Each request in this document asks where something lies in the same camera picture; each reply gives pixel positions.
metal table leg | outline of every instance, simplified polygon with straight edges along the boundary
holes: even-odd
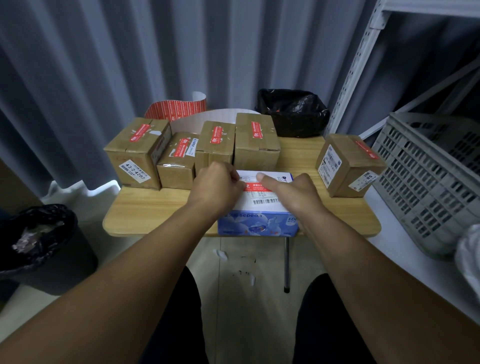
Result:
[[[285,280],[283,284],[283,292],[290,292],[290,238],[285,238],[285,247],[283,252],[283,270]]]

table top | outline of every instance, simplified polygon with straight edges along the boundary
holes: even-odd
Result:
[[[380,222],[363,198],[333,197],[315,169],[315,162],[325,140],[321,137],[279,138],[281,152],[277,171],[290,172],[294,177],[308,173],[317,187],[324,205],[365,237],[377,235]],[[112,236],[145,235],[168,219],[186,202],[190,191],[162,188],[122,187],[103,220],[103,228]],[[219,236],[215,223],[205,236]]]

person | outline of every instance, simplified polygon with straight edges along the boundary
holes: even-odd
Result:
[[[294,363],[478,363],[480,328],[325,206],[310,177],[263,174],[318,248],[328,275],[303,298]],[[214,162],[185,206],[21,326],[0,363],[206,363],[200,297],[185,265],[244,183]]]

white plastic bag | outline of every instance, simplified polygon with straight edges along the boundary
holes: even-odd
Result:
[[[480,224],[470,226],[458,240],[455,265],[480,302]]]

dark trousers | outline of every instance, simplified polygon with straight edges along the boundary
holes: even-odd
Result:
[[[140,359],[146,363],[208,363],[200,295],[185,267]],[[303,297],[295,331],[293,363],[375,363],[328,274]]]

